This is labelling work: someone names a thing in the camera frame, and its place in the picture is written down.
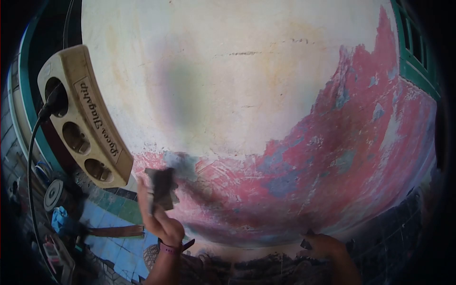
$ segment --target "green window frame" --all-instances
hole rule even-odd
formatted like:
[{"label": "green window frame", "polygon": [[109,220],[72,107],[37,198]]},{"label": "green window frame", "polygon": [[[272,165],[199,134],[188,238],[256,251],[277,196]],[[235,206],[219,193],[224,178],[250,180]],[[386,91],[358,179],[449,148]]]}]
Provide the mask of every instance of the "green window frame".
[{"label": "green window frame", "polygon": [[399,73],[405,79],[440,100],[435,59],[419,27],[409,16],[401,0],[392,0],[399,37]]}]

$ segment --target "pink paint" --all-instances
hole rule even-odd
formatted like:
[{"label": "pink paint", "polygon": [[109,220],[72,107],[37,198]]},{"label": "pink paint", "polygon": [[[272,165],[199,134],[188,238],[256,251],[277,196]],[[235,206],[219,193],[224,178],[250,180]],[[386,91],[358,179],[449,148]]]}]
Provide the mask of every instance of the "pink paint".
[{"label": "pink paint", "polygon": [[[396,74],[396,43],[381,8],[375,49],[340,48],[311,113],[263,155],[199,157],[196,181],[179,179],[170,212],[187,235],[235,246],[335,233],[400,201],[434,157],[435,102]],[[133,171],[165,167],[164,154],[135,154]]]}]

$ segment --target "hand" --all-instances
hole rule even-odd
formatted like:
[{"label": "hand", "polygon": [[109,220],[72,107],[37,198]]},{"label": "hand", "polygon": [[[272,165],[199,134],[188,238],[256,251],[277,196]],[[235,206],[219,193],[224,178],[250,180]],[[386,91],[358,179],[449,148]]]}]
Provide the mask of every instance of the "hand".
[{"label": "hand", "polygon": [[345,245],[335,238],[325,234],[306,234],[304,239],[308,241],[312,249],[302,250],[297,256],[308,256],[314,259],[334,258],[342,253],[346,253]]},{"label": "hand", "polygon": [[164,244],[179,248],[185,235],[184,227],[178,220],[168,217],[158,204],[154,204],[154,215],[149,215],[148,189],[141,177],[138,177],[138,204],[145,228]]}]

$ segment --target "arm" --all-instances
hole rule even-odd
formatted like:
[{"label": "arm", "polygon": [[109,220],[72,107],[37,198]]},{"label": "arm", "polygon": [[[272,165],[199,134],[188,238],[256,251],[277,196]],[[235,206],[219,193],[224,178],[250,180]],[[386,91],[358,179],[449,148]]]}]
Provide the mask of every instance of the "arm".
[{"label": "arm", "polygon": [[332,285],[361,285],[361,276],[343,243],[324,234],[309,234],[304,238],[312,250],[302,250],[298,255],[329,259],[332,262]]},{"label": "arm", "polygon": [[[149,215],[148,203],[147,187],[144,185],[144,181],[139,178],[138,204],[145,228],[153,235],[161,238],[167,246],[180,249],[185,234],[182,224],[176,219],[169,218],[159,205],[154,205],[154,215]],[[160,251],[154,267],[144,281],[144,284],[179,284],[180,265],[180,254],[174,255]]]}]

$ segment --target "black cable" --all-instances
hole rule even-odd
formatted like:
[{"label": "black cable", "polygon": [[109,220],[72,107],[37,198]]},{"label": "black cable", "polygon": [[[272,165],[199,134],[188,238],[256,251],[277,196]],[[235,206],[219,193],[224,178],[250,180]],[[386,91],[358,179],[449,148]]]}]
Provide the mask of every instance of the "black cable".
[{"label": "black cable", "polygon": [[31,133],[29,150],[28,150],[28,158],[27,158],[27,189],[28,189],[28,194],[29,194],[30,214],[31,214],[31,220],[32,220],[32,224],[33,224],[33,231],[35,232],[35,238],[38,243],[38,248],[40,249],[41,257],[43,258],[44,263],[47,266],[47,269],[51,272],[52,276],[54,277],[54,280],[57,282],[57,284],[60,284],[60,282],[58,282],[58,280],[57,280],[57,276],[55,275],[54,271],[52,270],[51,266],[48,263],[43,244],[40,241],[41,239],[40,239],[39,233],[38,233],[38,226],[36,225],[35,207],[33,206],[33,189],[31,187],[31,157],[32,157],[32,152],[33,152],[33,145],[35,142],[36,132],[38,131],[38,128],[40,127],[41,122],[43,122],[43,121],[44,121],[44,117],[38,116],[38,120],[36,121],[35,126],[33,127],[33,131]]},{"label": "black cable", "polygon": [[58,281],[56,274],[52,270],[52,268],[46,258],[46,252],[44,251],[43,244],[40,241],[41,239],[39,237],[38,226],[36,224],[35,207],[33,205],[33,189],[31,187],[31,173],[32,173],[32,170],[31,170],[32,159],[31,158],[32,158],[32,154],[33,154],[33,145],[35,143],[36,133],[37,133],[38,128],[40,127],[41,123],[46,121],[51,116],[51,114],[54,114],[55,112],[68,106],[68,102],[65,101],[65,99],[67,99],[67,97],[66,97],[65,93],[62,93],[62,88],[64,88],[64,86],[63,86],[63,84],[60,83],[52,90],[52,92],[47,97],[47,101],[44,104],[43,108],[38,113],[38,120],[36,120],[35,126],[33,127],[33,131],[31,133],[31,138],[30,138],[30,143],[29,143],[29,148],[28,148],[28,157],[27,157],[27,190],[28,190],[28,195],[29,195],[30,215],[31,215],[31,221],[32,221],[32,225],[33,225],[33,231],[35,232],[35,238],[38,243],[38,248],[40,250],[41,257],[43,258],[47,269],[51,272],[51,274],[54,278],[54,281],[56,281],[57,284],[59,284],[59,285],[60,285],[60,282]]}]

